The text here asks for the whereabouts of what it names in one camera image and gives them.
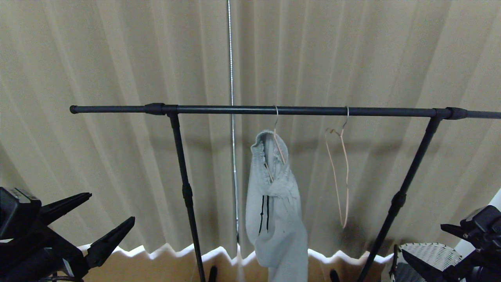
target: black clothes rack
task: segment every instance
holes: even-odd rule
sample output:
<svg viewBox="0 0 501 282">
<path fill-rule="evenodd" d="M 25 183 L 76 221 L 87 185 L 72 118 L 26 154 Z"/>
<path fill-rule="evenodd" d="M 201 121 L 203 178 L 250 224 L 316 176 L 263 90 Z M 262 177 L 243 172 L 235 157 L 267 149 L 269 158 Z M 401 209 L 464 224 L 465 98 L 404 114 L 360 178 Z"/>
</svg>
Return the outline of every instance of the black clothes rack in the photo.
<svg viewBox="0 0 501 282">
<path fill-rule="evenodd" d="M 406 193 L 414 178 L 414 175 L 421 164 L 421 161 L 428 149 L 428 145 L 433 138 L 440 122 L 443 119 L 455 120 L 463 118 L 488 118 L 501 119 L 501 112 L 489 111 L 470 111 L 462 108 L 361 108 L 350 107 L 351 116 L 414 116 L 414 117 L 429 117 L 430 121 L 426 127 L 423 139 L 416 155 L 410 165 L 410 168 L 405 176 L 405 179 L 400 187 L 400 190 L 393 196 L 391 200 L 388 215 L 377 235 L 369 257 L 362 269 L 357 282 L 362 282 L 367 275 L 376 254 L 383 244 L 388 231 L 390 230 L 393 220 L 397 216 L 400 208 L 405 203 Z M 186 209 L 188 211 L 189 224 L 193 244 L 195 248 L 196 262 L 200 280 L 205 282 L 205 274 L 202 265 L 200 254 L 200 243 L 198 241 L 198 233 L 196 229 L 195 213 L 193 210 L 193 192 L 188 180 L 186 171 L 186 162 L 184 159 L 183 144 L 181 140 L 181 130 L 179 125 L 178 115 L 180 113 L 211 113 L 211 114 L 284 114 L 284 115 L 347 115 L 346 107 L 274 107 L 274 106 L 188 106 L 188 105 L 166 105 L 163 103 L 152 103 L 144 106 L 71 106 L 71 113 L 89 113 L 89 112 L 141 112 L 153 115 L 167 115 L 170 118 L 172 130 L 174 131 L 174 141 L 176 144 L 177 157 L 179 159 L 179 168 L 181 170 L 182 192 Z M 217 269 L 213 267 L 209 281 L 215 281 Z"/>
</svg>

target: wire hanger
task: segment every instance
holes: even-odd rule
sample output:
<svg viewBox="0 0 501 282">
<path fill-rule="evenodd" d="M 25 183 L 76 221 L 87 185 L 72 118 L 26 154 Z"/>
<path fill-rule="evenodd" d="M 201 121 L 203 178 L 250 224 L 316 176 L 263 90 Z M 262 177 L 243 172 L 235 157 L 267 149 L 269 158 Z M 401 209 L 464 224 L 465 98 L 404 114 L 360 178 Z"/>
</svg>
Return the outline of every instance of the wire hanger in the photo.
<svg viewBox="0 0 501 282">
<path fill-rule="evenodd" d="M 282 163 L 285 164 L 284 154 L 282 153 L 282 149 L 280 148 L 279 142 L 277 140 L 277 124 L 279 122 L 279 108 L 276 105 L 274 105 L 274 106 L 275 106 L 275 109 L 277 109 L 277 119 L 275 120 L 275 128 L 273 129 L 273 139 L 275 140 L 275 143 L 277 144 L 277 148 L 279 149 L 280 157 L 282 157 Z M 270 176 L 270 180 L 273 183 L 273 176 L 272 176 L 270 168 L 268 167 L 268 164 L 266 162 L 265 162 L 265 167 L 266 167 L 266 170 L 268 171 L 268 175 Z M 259 234 L 261 233 L 261 228 L 263 226 L 264 207 L 265 207 L 265 196 L 263 195 L 263 201 L 261 202 L 261 223 L 259 226 Z M 270 214 L 269 214 L 269 212 L 270 212 L 270 197 L 269 196 L 266 196 L 266 210 L 268 211 L 268 215 L 266 217 L 266 230 L 268 230 L 268 225 L 270 223 Z"/>
<path fill-rule="evenodd" d="M 329 159 L 331 161 L 332 172 L 334 173 L 334 184 L 336 186 L 336 196 L 338 199 L 338 207 L 339 207 L 339 219 L 341 221 L 341 226 L 343 226 L 343 229 L 346 227 L 346 223 L 348 222 L 348 211 L 349 211 L 349 200 L 350 200 L 350 189 L 348 186 L 348 176 L 350 173 L 350 168 L 348 165 L 348 155 L 346 154 L 346 147 L 344 145 L 344 140 L 343 140 L 344 128 L 345 128 L 346 124 L 348 123 L 348 119 L 350 118 L 350 108 L 348 106 L 346 106 L 346 112 L 347 112 L 346 121 L 343 124 L 343 127 L 341 128 L 341 132 L 339 133 L 333 128 L 327 128 L 325 130 L 325 134 L 324 134 L 325 145 L 327 146 L 327 152 L 329 153 Z M 327 133 L 332 133 L 332 132 L 337 134 L 337 136 L 339 136 L 339 138 L 341 139 L 341 145 L 343 146 L 343 153 L 345 155 L 345 161 L 346 161 L 346 212 L 345 212 L 346 216 L 345 216 L 344 221 L 343 221 L 343 215 L 341 214 L 341 202 L 339 200 L 339 190 L 338 190 L 338 181 L 336 179 L 336 169 L 334 168 L 334 162 L 332 161 L 331 151 L 329 150 L 329 143 L 327 142 Z"/>
</svg>

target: horizontal metal bar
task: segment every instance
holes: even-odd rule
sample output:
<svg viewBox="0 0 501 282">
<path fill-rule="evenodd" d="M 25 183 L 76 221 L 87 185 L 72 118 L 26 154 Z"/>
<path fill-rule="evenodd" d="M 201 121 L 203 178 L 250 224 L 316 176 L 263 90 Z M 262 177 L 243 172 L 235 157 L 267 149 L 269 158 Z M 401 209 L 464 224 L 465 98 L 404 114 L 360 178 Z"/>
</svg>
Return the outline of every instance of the horizontal metal bar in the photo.
<svg viewBox="0 0 501 282">
<path fill-rule="evenodd" d="M 211 113 L 211 114 L 279 114 L 283 115 L 346 115 L 346 107 L 284 107 L 279 106 L 202 106 L 165 105 L 161 103 L 145 106 L 71 106 L 72 113 L 84 112 L 144 112 L 150 114 Z M 416 116 L 439 117 L 443 119 L 494 118 L 501 119 L 501 112 L 468 111 L 460 108 L 364 108 L 350 107 L 352 116 Z"/>
</svg>

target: hanger hook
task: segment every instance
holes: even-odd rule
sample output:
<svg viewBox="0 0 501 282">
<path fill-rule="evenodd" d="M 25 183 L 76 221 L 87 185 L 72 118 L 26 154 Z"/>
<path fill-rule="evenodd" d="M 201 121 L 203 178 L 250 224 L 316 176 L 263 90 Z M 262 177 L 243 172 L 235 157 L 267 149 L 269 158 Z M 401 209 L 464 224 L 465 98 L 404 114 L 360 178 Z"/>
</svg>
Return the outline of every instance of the hanger hook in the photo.
<svg viewBox="0 0 501 282">
<path fill-rule="evenodd" d="M 343 128 L 342 129 L 344 129 L 345 125 L 348 123 L 348 119 L 350 118 L 350 107 L 346 106 L 346 112 L 347 112 L 347 114 L 346 114 L 346 121 L 343 124 Z"/>
<path fill-rule="evenodd" d="M 279 123 L 279 108 L 276 105 L 273 106 L 275 106 L 275 109 L 277 110 L 277 119 L 275 120 L 275 129 L 276 129 L 277 124 Z"/>
</svg>

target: light gray garment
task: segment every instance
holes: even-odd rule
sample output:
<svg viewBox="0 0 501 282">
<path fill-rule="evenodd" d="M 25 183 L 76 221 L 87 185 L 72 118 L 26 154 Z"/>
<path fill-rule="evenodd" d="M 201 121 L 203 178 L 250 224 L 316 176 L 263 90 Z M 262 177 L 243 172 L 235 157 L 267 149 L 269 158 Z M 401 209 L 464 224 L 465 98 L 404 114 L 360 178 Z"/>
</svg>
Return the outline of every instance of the light gray garment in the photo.
<svg viewBox="0 0 501 282">
<path fill-rule="evenodd" d="M 273 131 L 264 130 L 250 148 L 250 166 L 245 210 L 247 236 L 261 266 L 269 268 L 268 281 L 308 280 L 308 235 L 301 221 L 301 198 L 284 141 L 277 135 L 285 158 L 282 162 Z M 265 167 L 265 162 L 273 176 Z M 267 210 L 267 196 L 270 210 Z"/>
</svg>

